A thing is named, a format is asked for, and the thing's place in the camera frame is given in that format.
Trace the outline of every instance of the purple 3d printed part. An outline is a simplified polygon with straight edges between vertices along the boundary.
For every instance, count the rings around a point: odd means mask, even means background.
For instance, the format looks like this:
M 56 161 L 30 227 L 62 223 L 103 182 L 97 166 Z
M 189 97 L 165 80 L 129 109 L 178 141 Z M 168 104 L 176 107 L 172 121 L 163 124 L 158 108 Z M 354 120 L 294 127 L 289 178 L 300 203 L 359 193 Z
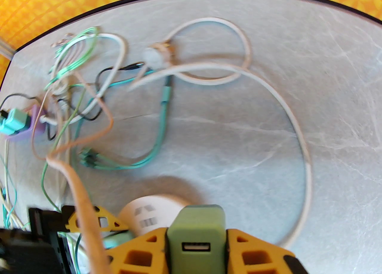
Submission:
M 35 122 L 37 122 L 37 125 L 36 125 L 36 130 L 34 132 L 34 135 L 37 136 L 37 135 L 43 134 L 45 132 L 45 123 L 41 123 L 40 120 L 37 120 L 37 114 L 39 110 L 40 110 L 40 106 L 36 104 L 24 110 L 25 112 L 28 112 L 28 114 L 31 116 L 29 129 L 15 135 L 5 136 L 5 139 L 8 139 L 9 141 L 20 141 L 20 140 L 28 139 L 29 137 L 32 136 L 32 131 L 33 131 Z

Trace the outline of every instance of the wire bundle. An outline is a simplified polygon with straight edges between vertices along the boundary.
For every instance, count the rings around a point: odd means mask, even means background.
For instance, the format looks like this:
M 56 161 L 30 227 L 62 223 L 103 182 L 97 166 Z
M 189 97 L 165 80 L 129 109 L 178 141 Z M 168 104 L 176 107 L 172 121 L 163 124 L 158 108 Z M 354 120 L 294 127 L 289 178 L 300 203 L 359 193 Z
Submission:
M 168 36 L 165 38 L 165 42 L 171 42 L 174 36 L 179 31 L 183 30 L 184 28 L 192 24 L 206 22 L 206 21 L 213 21 L 220 24 L 224 24 L 230 27 L 233 31 L 237 33 L 237 35 L 243 41 L 243 46 L 245 50 L 245 58 L 241 67 L 230 65 L 230 64 L 205 62 L 205 63 L 192 63 L 192 64 L 182 64 L 182 65 L 170 64 L 165 69 L 161 69 L 161 70 L 158 69 L 154 71 L 152 69 L 149 69 L 147 65 L 142 65 L 141 63 L 137 63 L 135 64 L 135 66 L 134 64 L 132 64 L 126 67 L 126 68 L 131 67 L 131 69 L 135 67 L 136 69 L 136 68 L 139 68 L 139 66 L 142 66 L 141 70 L 138 72 L 138 75 L 135 78 L 130 78 L 127 80 L 121 80 L 121 81 L 112 83 L 113 78 L 116 75 L 118 70 L 127 70 L 124 68 L 120 68 L 121 62 L 125 55 L 126 48 L 125 48 L 124 42 L 116 35 L 98 33 L 98 31 L 95 28 L 87 29 L 81 34 L 77 35 L 76 37 L 71 39 L 69 42 L 65 43 L 64 46 L 62 46 L 57 52 L 56 62 L 51 70 L 52 78 L 49 84 L 46 86 L 47 92 L 44 96 L 44 99 L 42 100 L 41 110 L 39 112 L 39 115 L 41 114 L 42 106 L 44 105 L 44 102 L 46 101 L 46 99 L 47 98 L 52 99 L 50 92 L 52 91 L 53 86 L 61 82 L 61 80 L 63 80 L 68 74 L 71 73 L 75 75 L 75 77 L 77 77 L 79 81 L 78 84 L 71 85 L 69 88 L 83 87 L 84 90 L 82 91 L 80 101 L 75 107 L 71 105 L 68 99 L 62 98 L 62 99 L 56 100 L 55 102 L 56 106 L 58 105 L 58 102 L 62 101 L 63 103 L 67 105 L 68 109 L 71 109 L 73 111 L 70 116 L 68 116 L 68 112 L 67 112 L 67 117 L 65 118 L 65 120 L 63 120 L 61 116 L 62 114 L 60 112 L 60 109 L 56 110 L 56 119 L 53 119 L 49 116 L 40 117 L 41 121 L 47 122 L 51 125 L 55 125 L 58 128 L 58 134 L 54 142 L 52 151 L 45 158 L 46 163 L 45 163 L 43 174 L 42 174 L 41 187 L 45 196 L 47 197 L 49 202 L 52 204 L 52 206 L 57 211 L 60 211 L 59 208 L 56 206 L 56 204 L 49 198 L 44 188 L 44 178 L 45 178 L 48 165 L 53 167 L 56 170 L 59 170 L 68 180 L 68 184 L 71 188 L 71 191 L 75 200 L 76 211 L 78 213 L 79 224 L 81 226 L 81 231 L 82 231 L 82 236 L 78 238 L 78 241 L 76 243 L 75 252 L 79 250 L 79 247 L 80 247 L 79 242 L 81 240 L 81 237 L 83 237 L 87 247 L 87 255 L 90 260 L 91 272 L 94 274 L 111 273 L 109 262 L 106 258 L 106 255 L 102 246 L 98 220 L 94 213 L 92 203 L 87 195 L 87 192 L 85 191 L 83 184 L 81 183 L 73 167 L 70 165 L 70 160 L 68 160 L 69 156 L 66 156 L 66 161 L 60 160 L 59 157 L 61 153 L 66 152 L 66 154 L 69 154 L 70 150 L 72 149 L 72 151 L 74 151 L 76 146 L 80 144 L 88 144 L 92 140 L 98 139 L 99 137 L 101 137 L 102 135 L 105 135 L 108 131 L 110 131 L 110 129 L 113 126 L 113 117 L 109 109 L 104 103 L 104 94 L 109 87 L 116 86 L 119 84 L 131 83 L 128 87 L 128 91 L 132 91 L 147 83 L 153 82 L 157 79 L 167 77 L 167 80 L 163 89 L 163 93 L 162 93 L 159 130 L 158 130 L 158 135 L 157 135 L 155 144 L 152 150 L 148 154 L 144 155 L 143 158 L 136 159 L 133 161 L 132 164 L 128 164 L 128 165 L 118 163 L 114 160 L 107 158 L 104 155 L 101 155 L 100 153 L 93 150 L 92 148 L 85 147 L 82 149 L 82 151 L 79 154 L 80 163 L 82 163 L 85 166 L 95 168 L 95 169 L 100 169 L 100 170 L 136 169 L 149 163 L 158 154 L 161 143 L 163 142 L 163 139 L 165 136 L 167 113 L 168 113 L 168 102 L 170 99 L 171 88 L 172 88 L 172 85 L 171 85 L 172 76 L 176 76 L 179 79 L 185 80 L 193 84 L 219 85 L 219 84 L 225 84 L 225 83 L 231 82 L 237 79 L 240 75 L 244 75 L 250 79 L 257 81 L 263 87 L 265 87 L 274 96 L 274 98 L 280 103 L 282 108 L 285 110 L 296 132 L 296 136 L 299 141 L 301 151 L 303 154 L 303 159 L 304 159 L 305 170 L 306 170 L 306 190 L 305 190 L 305 201 L 304 201 L 303 209 L 300 213 L 300 218 L 297 220 L 292 231 L 280 243 L 278 243 L 278 245 L 283 247 L 289 246 L 295 240 L 298 234 L 301 232 L 302 227 L 307 219 L 308 211 L 311 204 L 311 198 L 312 198 L 311 159 L 308 152 L 307 144 L 304 140 L 302 130 L 300 128 L 300 125 L 295 115 L 293 114 L 292 110 L 290 109 L 288 104 L 285 102 L 285 100 L 282 98 L 282 96 L 265 79 L 249 71 L 248 68 L 251 64 L 252 52 L 251 52 L 251 45 L 247 37 L 245 36 L 245 34 L 240 30 L 239 27 L 237 27 L 236 25 L 234 25 L 233 23 L 229 21 L 213 18 L 213 17 L 207 17 L 202 19 L 196 19 L 181 25 L 180 27 L 173 30 L 170 34 L 168 34 Z M 97 38 L 101 38 L 101 37 L 111 38 L 115 40 L 120 46 L 120 54 L 113 68 L 107 68 L 101 71 L 97 75 L 96 82 L 94 84 L 96 89 L 94 91 L 90 87 L 90 85 L 84 81 L 82 76 L 77 71 L 75 71 L 75 69 L 81 66 L 86 61 L 86 59 L 90 57 L 90 54 L 96 44 Z M 89 49 L 86 51 L 86 53 L 79 60 L 74 59 L 75 61 L 64 61 L 65 58 L 69 60 L 68 56 L 69 56 L 70 50 L 72 50 L 71 48 L 74 48 L 74 46 L 80 45 L 82 41 L 90 42 Z M 201 71 L 201 70 L 212 70 L 212 69 L 227 70 L 231 72 L 231 75 L 220 77 L 220 78 L 204 78 L 204 77 L 191 75 L 189 73 L 190 71 Z M 106 78 L 106 80 L 104 81 L 104 84 L 102 84 L 101 86 L 99 84 L 100 76 L 102 73 L 108 70 L 110 71 L 109 76 Z M 87 91 L 93 98 L 89 101 L 86 108 L 82 112 L 80 112 L 79 107 L 81 105 L 81 101 L 85 91 Z M 93 118 L 88 117 L 87 114 L 95 107 L 97 103 L 101 108 L 100 111 L 97 113 L 95 117 Z M 109 119 L 109 125 L 105 127 L 103 130 L 100 130 L 99 132 L 96 132 L 93 135 L 86 136 L 84 138 L 78 138 L 83 120 L 95 120 L 99 116 L 101 111 L 104 111 L 106 113 Z M 61 139 L 63 134 L 68 133 L 69 125 L 73 124 L 76 121 L 79 121 L 79 123 L 75 133 L 75 140 L 71 141 L 70 136 L 67 134 L 65 144 L 62 145 Z M 44 159 L 38 156 L 38 154 L 34 150 L 33 139 L 32 139 L 32 149 L 37 158 Z M 11 218 L 12 209 L 7 209 L 7 211 L 9 214 L 9 218 Z M 75 254 L 75 265 L 76 265 L 77 271 L 79 272 L 76 254 Z
M 17 190 L 15 187 L 15 184 L 13 183 L 13 180 L 11 178 L 11 175 L 8 170 L 8 148 L 9 148 L 9 142 L 8 140 L 5 141 L 5 159 L 0 155 L 1 163 L 4 166 L 4 180 L 5 184 L 0 182 L 0 188 L 1 188 L 1 201 L 3 203 L 3 222 L 4 222 L 4 228 L 10 229 L 10 228 L 25 228 L 25 225 L 21 222 L 21 220 L 18 218 L 18 216 L 15 214 L 15 206 L 17 203 Z M 13 203 L 13 206 L 10 201 L 10 195 L 8 191 L 8 180 L 11 183 L 14 191 L 15 191 L 15 201 Z

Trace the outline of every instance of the white wire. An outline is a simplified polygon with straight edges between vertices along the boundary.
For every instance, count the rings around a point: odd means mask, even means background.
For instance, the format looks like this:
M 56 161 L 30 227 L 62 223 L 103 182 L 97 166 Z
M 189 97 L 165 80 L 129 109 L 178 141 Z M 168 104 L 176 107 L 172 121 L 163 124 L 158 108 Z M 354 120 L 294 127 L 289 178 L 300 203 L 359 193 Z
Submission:
M 4 146 L 4 186 L 5 186 L 5 198 L 8 203 L 8 205 L 11 204 L 11 199 L 9 197 L 9 188 L 8 188 L 8 173 L 7 173 L 7 166 L 8 166 L 8 149 L 9 149 L 9 140 L 5 140 L 5 146 Z
M 64 116 L 65 116 L 65 120 L 68 120 L 69 118 L 69 106 L 64 106 L 63 107 L 64 109 Z M 59 133 L 62 129 L 62 126 L 63 126 L 63 118 L 62 118 L 62 115 L 61 115 L 61 112 L 59 114 L 56 114 L 57 116 L 57 121 L 60 121 L 59 124 L 61 124 L 60 127 L 57 128 L 57 132 Z M 70 129 L 69 127 L 66 128 L 65 130 L 65 143 L 69 143 L 70 141 Z M 58 142 L 58 145 L 57 147 L 60 147 L 60 145 L 62 144 L 62 140 L 60 139 L 60 141 Z M 66 150 L 65 151 L 65 162 L 67 162 L 68 164 L 70 164 L 70 149 Z M 64 194 L 65 194 L 65 190 L 67 188 L 67 185 L 68 185 L 68 181 L 65 177 L 62 177 L 62 174 L 58 173 L 56 174 L 56 177 L 57 177 L 57 187 L 58 187 L 58 197 L 56 199 L 56 206 L 58 208 L 61 208 L 61 205 L 62 205 L 62 200 L 63 200 L 63 197 L 64 197 Z
M 47 157 L 49 166 L 60 170 L 68 180 L 76 206 L 78 221 L 86 244 L 87 255 L 90 261 L 91 273 L 111 274 L 111 268 L 107 259 L 98 225 L 98 219 L 94 212 L 93 204 L 86 193 L 78 174 L 67 163 Z
M 8 142 L 8 140 L 6 140 L 5 141 L 5 148 L 4 148 L 4 163 L 6 165 L 8 164 L 8 153 L 9 153 L 8 150 L 9 150 L 9 142 Z M 7 171 L 6 171 L 5 167 L 4 167 L 4 170 L 5 170 L 5 173 L 4 173 L 4 187 L 5 187 L 5 191 L 6 191 L 6 194 L 7 194 L 7 200 L 4 199 L 3 194 L 1 194 L 0 196 L 1 196 L 1 202 L 4 205 L 7 213 L 10 213 L 11 209 L 12 209 L 12 206 L 11 206 L 11 202 L 10 202 L 10 199 L 9 199 L 9 193 L 8 193 L 8 189 L 7 189 L 8 188 L 8 175 L 7 175 Z M 15 210 L 13 210 L 13 212 L 10 215 L 11 227 L 13 227 L 12 221 L 15 223 L 15 227 L 21 228 L 23 226 L 23 223 L 18 218 L 18 216 L 15 214 Z
M 98 35 L 95 35 L 95 34 L 90 34 L 90 35 L 85 35 L 85 36 L 82 36 L 76 40 L 74 40 L 72 43 L 70 43 L 69 45 L 67 45 L 60 53 L 60 55 L 56 58 L 56 62 L 53 66 L 53 74 L 56 73 L 57 71 L 57 68 L 58 68 L 58 64 L 59 64 L 59 61 L 61 60 L 62 56 L 66 53 L 67 50 L 69 50 L 71 48 L 71 46 L 73 46 L 74 44 L 80 42 L 80 41 L 83 41 L 85 39 L 89 39 L 89 38 L 92 38 L 92 37 L 100 37 L 100 38 L 110 38 L 110 39 L 113 39 L 115 40 L 118 45 L 120 46 L 120 52 L 119 52 L 119 55 L 118 55 L 118 58 L 116 60 L 116 63 L 114 65 L 114 67 L 111 69 L 110 73 L 109 73 L 109 76 L 106 78 L 104 84 L 101 86 L 99 92 L 97 93 L 97 97 L 101 98 L 105 91 L 107 90 L 107 88 L 109 87 L 109 85 L 111 84 L 111 82 L 113 81 L 118 69 L 121 67 L 121 64 L 123 62 L 123 59 L 124 59 L 124 56 L 126 54 L 126 45 L 123 41 L 122 38 L 120 38 L 119 36 L 115 35 L 115 34 L 109 34 L 109 33 L 100 33 Z M 86 115 L 87 113 L 89 113 L 93 107 L 97 104 L 97 99 L 94 99 L 91 103 L 89 103 L 89 105 L 82 111 L 82 114 L 83 115 Z M 80 120 L 82 117 L 80 115 L 76 116 L 73 118 L 73 120 L 71 120 L 70 124 L 73 124 L 75 122 L 77 122 L 78 120 Z M 57 120 L 51 118 L 51 117 L 47 117 L 47 116 L 41 116 L 40 117 L 40 121 L 41 122 L 47 122 L 51 125 L 57 125 Z
M 160 70 L 158 72 L 151 73 L 150 75 L 147 75 L 138 81 L 135 82 L 134 85 L 130 85 L 130 88 L 128 88 L 128 91 L 132 91 L 136 89 L 139 86 L 145 85 L 147 83 L 150 83 L 154 80 L 169 76 L 169 75 L 176 75 L 180 72 L 187 72 L 187 71 L 201 71 L 206 69 L 224 69 L 230 72 L 239 73 L 242 74 L 250 79 L 255 80 L 256 82 L 260 83 L 263 87 L 265 87 L 276 100 L 280 103 L 282 108 L 285 110 L 285 113 L 287 114 L 293 129 L 296 132 L 297 140 L 300 144 L 301 152 L 303 155 L 303 161 L 305 165 L 305 200 L 303 204 L 303 208 L 301 210 L 300 216 L 298 220 L 296 221 L 295 225 L 293 226 L 292 230 L 286 235 L 284 239 L 282 239 L 280 242 L 278 242 L 278 246 L 281 247 L 289 247 L 297 238 L 297 236 L 301 233 L 304 224 L 307 220 L 309 210 L 311 207 L 312 202 L 312 167 L 311 167 L 311 158 L 309 154 L 309 150 L 307 147 L 307 143 L 304 139 L 303 132 L 301 130 L 301 127 L 297 121 L 297 118 L 295 117 L 294 113 L 292 112 L 291 108 L 288 106 L 288 104 L 285 102 L 285 100 L 282 98 L 282 96 L 262 77 L 259 75 L 250 72 L 248 69 L 230 65 L 230 64 L 220 64 L 220 63 L 210 63 L 210 62 L 203 62 L 203 63 L 192 63 L 192 64 L 183 64 L 183 65 L 176 65 L 169 67 L 164 70 Z
M 241 64 L 243 68 L 248 68 L 251 65 L 252 62 L 252 46 L 247 38 L 247 35 L 234 23 L 221 19 L 218 17 L 203 17 L 199 19 L 194 19 L 190 20 L 179 27 L 175 28 L 173 31 L 171 31 L 165 38 L 165 40 L 171 41 L 176 34 L 178 34 L 180 31 L 184 30 L 185 28 L 197 24 L 197 23 L 204 23 L 204 22 L 215 22 L 215 23 L 220 23 L 223 24 L 229 28 L 231 28 L 237 36 L 240 38 L 241 42 L 243 43 L 244 47 L 244 61 Z M 209 77 L 200 77 L 200 76 L 195 76 L 192 75 L 188 72 L 183 72 L 183 73 L 176 73 L 175 76 L 177 76 L 179 79 L 182 79 L 183 81 L 193 83 L 193 84 L 198 84 L 198 85 L 208 85 L 208 86 L 213 86 L 213 85 L 220 85 L 220 84 L 226 84 L 229 82 L 234 81 L 240 76 L 240 73 L 232 73 L 231 75 L 228 76 L 223 76 L 219 78 L 209 78 Z

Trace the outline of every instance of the black wire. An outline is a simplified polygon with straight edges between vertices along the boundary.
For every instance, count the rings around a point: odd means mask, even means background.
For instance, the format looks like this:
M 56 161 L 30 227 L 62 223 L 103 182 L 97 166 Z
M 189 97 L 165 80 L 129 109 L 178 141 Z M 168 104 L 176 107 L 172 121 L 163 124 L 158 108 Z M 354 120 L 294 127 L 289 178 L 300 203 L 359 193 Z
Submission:
M 9 98 L 15 97 L 15 96 L 24 97 L 28 100 L 36 100 L 40 105 L 42 105 L 42 102 L 41 102 L 40 98 L 38 98 L 38 97 L 29 97 L 27 94 L 15 93 L 15 94 L 10 94 L 4 98 L 3 102 L 0 104 L 0 110 L 1 110 L 1 108 L 3 108 L 5 101 L 7 101 Z M 52 137 L 50 136 L 50 124 L 47 124 L 47 137 L 48 137 L 49 141 L 53 140 L 56 137 L 56 134 L 54 134 Z
M 58 102 L 60 102 L 60 101 L 63 101 L 63 102 L 65 102 L 72 110 L 75 110 L 76 108 L 75 107 L 73 107 L 73 105 L 71 105 L 71 103 L 68 101 L 68 100 L 66 100 L 66 99 L 58 99 L 57 100 L 57 103 Z M 85 120 L 87 120 L 87 121 L 94 121 L 94 120 L 96 120 L 99 116 L 100 116 L 100 114 L 102 113 L 102 109 L 94 116 L 94 117 L 92 117 L 92 118 L 89 118 L 89 117 L 86 117 L 83 113 L 81 113 L 81 112 L 78 112 L 77 114 L 78 115 L 80 115 L 83 119 L 85 119 Z
M 56 134 L 57 133 L 54 133 L 54 135 L 52 137 L 50 136 L 50 124 L 47 122 L 47 136 L 48 136 L 48 140 L 52 141 L 53 139 L 55 139 L 56 138 Z
M 28 100 L 36 100 L 40 105 L 42 104 L 40 98 L 38 98 L 38 97 L 29 97 L 27 94 L 15 93 L 15 94 L 10 94 L 7 97 L 5 97 L 3 102 L 0 104 L 0 110 L 3 107 L 5 101 L 7 101 L 9 98 L 14 97 L 14 96 L 24 97 L 24 98 L 26 98 Z
M 138 63 L 133 63 L 133 64 L 130 64 L 130 65 L 127 65 L 125 67 L 122 67 L 122 68 L 119 68 L 118 70 L 133 70 L 133 69 L 138 69 L 140 68 L 141 66 L 143 65 L 142 62 L 138 62 Z M 99 83 L 99 80 L 100 80 L 100 77 L 101 75 L 105 72 L 105 71 L 108 71 L 108 70 L 111 70 L 113 69 L 113 67 L 108 67 L 108 68 L 105 68 L 103 70 L 101 70 L 97 77 L 96 77 L 96 80 L 94 82 L 94 85 L 95 85 L 95 88 L 97 90 L 97 92 L 101 89 L 100 87 L 100 83 Z M 101 97 L 101 100 L 105 102 L 105 96 L 102 96 Z M 72 110 L 75 110 L 75 108 L 71 105 L 71 103 L 69 101 L 67 101 L 66 99 L 58 99 L 57 102 L 60 102 L 60 101 L 63 101 L 65 102 Z M 86 115 L 84 115 L 82 112 L 78 112 L 78 115 L 80 115 L 83 119 L 87 120 L 87 121 L 94 121 L 96 120 L 102 113 L 102 108 L 99 109 L 98 113 L 94 116 L 94 117 L 88 117 Z

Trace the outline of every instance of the usb port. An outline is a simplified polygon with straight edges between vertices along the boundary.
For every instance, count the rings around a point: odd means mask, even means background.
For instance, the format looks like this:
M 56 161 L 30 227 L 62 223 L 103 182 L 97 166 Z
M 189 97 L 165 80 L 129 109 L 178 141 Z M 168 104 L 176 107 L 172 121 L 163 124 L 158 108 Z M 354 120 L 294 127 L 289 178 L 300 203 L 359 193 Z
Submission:
M 211 244 L 208 242 L 182 242 L 184 252 L 210 252 Z

